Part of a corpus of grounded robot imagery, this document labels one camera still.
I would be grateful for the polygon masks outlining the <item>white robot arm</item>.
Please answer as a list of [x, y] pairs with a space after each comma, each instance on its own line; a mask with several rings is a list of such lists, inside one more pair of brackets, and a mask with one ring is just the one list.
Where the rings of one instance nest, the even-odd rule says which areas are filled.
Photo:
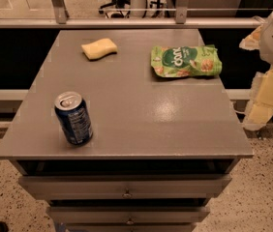
[[239, 47], [258, 50], [260, 59], [270, 65], [269, 71], [257, 72], [253, 78], [250, 100], [244, 112], [243, 128], [248, 131], [258, 131], [273, 116], [273, 12], [241, 41]]

